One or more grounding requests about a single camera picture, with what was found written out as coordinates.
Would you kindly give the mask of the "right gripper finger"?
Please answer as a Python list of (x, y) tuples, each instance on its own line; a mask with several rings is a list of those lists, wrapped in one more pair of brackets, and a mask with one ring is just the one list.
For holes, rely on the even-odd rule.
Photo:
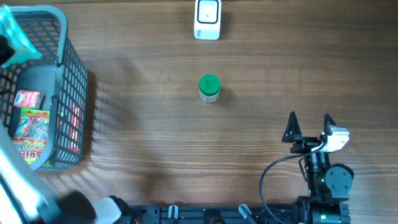
[(282, 136), (282, 142), (295, 143), (302, 140), (302, 133), (299, 126), (297, 116), (294, 111), (289, 114), (287, 127)]
[(324, 133), (327, 136), (332, 135), (332, 129), (336, 126), (336, 123), (332, 119), (329, 113), (324, 115)]

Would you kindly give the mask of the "light blue tissue pack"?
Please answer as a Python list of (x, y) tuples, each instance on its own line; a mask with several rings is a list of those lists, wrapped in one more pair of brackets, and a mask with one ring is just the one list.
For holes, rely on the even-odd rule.
[(17, 23), (10, 7), (5, 4), (1, 6), (2, 35), (7, 38), (11, 47), (15, 50), (15, 54), (4, 65), (1, 65), (2, 68), (42, 58), (42, 54), (34, 47), (33, 43)]

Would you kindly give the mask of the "small red candy box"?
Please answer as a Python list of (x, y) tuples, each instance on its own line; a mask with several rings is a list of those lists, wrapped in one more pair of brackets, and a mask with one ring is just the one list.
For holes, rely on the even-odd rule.
[(44, 95), (39, 91), (19, 90), (13, 105), (18, 108), (39, 109)]

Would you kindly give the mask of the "green Haribo gummy bag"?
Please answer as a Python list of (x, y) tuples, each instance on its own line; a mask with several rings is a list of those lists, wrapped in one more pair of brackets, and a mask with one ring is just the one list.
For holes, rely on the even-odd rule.
[(50, 111), (22, 108), (14, 144), (26, 163), (35, 162), (43, 153), (49, 138)]

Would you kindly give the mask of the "green lid jar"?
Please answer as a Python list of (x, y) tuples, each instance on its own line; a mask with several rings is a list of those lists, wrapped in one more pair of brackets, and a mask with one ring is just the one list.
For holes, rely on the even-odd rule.
[(206, 103), (212, 103), (219, 98), (221, 81), (214, 74), (207, 74), (200, 79), (200, 98)]

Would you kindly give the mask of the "red stick sachet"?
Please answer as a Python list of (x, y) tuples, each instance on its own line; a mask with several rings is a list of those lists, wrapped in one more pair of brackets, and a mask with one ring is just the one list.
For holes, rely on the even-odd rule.
[(80, 141), (80, 131), (81, 129), (81, 109), (79, 105), (72, 105), (72, 115), (71, 115), (71, 127), (70, 127), (70, 137), (72, 141), (69, 143), (69, 149), (74, 153), (80, 152), (80, 146), (78, 145)]

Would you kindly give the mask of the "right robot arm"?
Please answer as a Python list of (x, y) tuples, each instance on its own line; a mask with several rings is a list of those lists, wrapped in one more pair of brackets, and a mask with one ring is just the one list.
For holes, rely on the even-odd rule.
[(329, 114), (319, 137), (302, 135), (295, 112), (289, 120), (282, 142), (292, 143), (292, 154), (302, 156), (300, 166), (309, 196), (299, 196), (292, 210), (292, 223), (349, 224), (351, 217), (345, 202), (353, 185), (354, 172), (344, 164), (331, 164), (329, 155), (349, 141), (347, 128), (336, 125)]

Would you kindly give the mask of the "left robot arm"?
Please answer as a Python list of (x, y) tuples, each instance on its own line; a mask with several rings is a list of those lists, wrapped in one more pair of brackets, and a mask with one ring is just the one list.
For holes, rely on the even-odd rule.
[(78, 191), (58, 197), (37, 178), (34, 170), (17, 152), (1, 125), (1, 187), (5, 197), (1, 210), (9, 208), (11, 223), (140, 223), (139, 214), (125, 201), (113, 195), (91, 202)]

